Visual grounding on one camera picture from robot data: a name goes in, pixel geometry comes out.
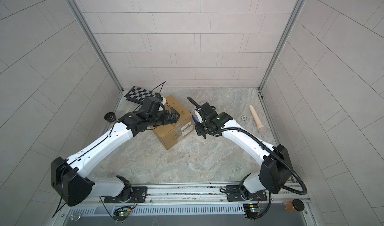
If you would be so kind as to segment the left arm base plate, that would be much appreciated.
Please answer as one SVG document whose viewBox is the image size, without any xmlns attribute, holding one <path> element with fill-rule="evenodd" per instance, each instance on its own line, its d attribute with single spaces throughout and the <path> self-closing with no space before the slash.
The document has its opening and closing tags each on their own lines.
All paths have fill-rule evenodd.
<svg viewBox="0 0 384 226">
<path fill-rule="evenodd" d="M 106 204 L 124 204 L 124 203 L 144 203 L 146 200 L 148 187 L 130 187 L 124 188 L 117 197 L 104 197 Z"/>
</svg>

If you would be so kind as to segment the brown cardboard express box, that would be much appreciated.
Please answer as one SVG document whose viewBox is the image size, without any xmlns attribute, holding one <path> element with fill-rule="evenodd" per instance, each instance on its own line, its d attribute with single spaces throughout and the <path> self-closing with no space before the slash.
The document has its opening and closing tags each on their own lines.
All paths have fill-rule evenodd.
<svg viewBox="0 0 384 226">
<path fill-rule="evenodd" d="M 175 109 L 180 114 L 177 123 L 159 126 L 154 129 L 154 134 L 166 150 L 171 149 L 194 130 L 195 123 L 192 114 L 173 95 L 166 97 L 166 109 Z"/>
</svg>

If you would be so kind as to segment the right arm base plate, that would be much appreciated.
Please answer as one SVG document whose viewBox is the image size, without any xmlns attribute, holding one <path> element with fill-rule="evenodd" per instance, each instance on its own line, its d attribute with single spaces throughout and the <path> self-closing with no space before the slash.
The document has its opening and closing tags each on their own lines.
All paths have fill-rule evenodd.
<svg viewBox="0 0 384 226">
<path fill-rule="evenodd" d="M 265 191 L 250 193 L 240 185 L 227 185 L 220 189 L 220 192 L 227 196 L 228 202 L 265 202 L 268 200 Z"/>
</svg>

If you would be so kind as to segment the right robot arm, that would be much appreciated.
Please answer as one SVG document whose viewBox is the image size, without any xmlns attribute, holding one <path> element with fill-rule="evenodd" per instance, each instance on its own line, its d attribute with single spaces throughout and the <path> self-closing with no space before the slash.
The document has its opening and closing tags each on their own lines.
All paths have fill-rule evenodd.
<svg viewBox="0 0 384 226">
<path fill-rule="evenodd" d="M 248 174 L 239 184 L 237 191 L 226 191 L 227 194 L 240 195 L 244 200 L 253 199 L 257 192 L 267 190 L 271 194 L 278 194 L 292 173 L 286 167 L 292 166 L 288 151 L 279 145 L 274 147 L 241 127 L 230 115 L 216 113 L 216 108 L 209 103 L 202 105 L 192 98 L 188 100 L 196 107 L 197 121 L 195 129 L 198 136 L 206 138 L 225 137 L 248 153 L 260 166 L 256 174 Z"/>
</svg>

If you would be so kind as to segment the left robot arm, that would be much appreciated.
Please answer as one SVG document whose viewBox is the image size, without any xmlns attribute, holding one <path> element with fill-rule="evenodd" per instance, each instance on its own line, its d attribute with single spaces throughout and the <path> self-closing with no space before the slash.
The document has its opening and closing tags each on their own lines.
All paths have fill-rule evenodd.
<svg viewBox="0 0 384 226">
<path fill-rule="evenodd" d="M 112 128 L 76 154 L 51 163 L 51 185 L 62 200 L 76 206 L 87 198 L 112 197 L 125 203 L 133 196 L 131 183 L 122 176 L 92 178 L 91 171 L 123 143 L 149 127 L 175 124 L 180 114 L 165 108 L 166 99 L 146 97 L 138 111 L 128 112 Z"/>
</svg>

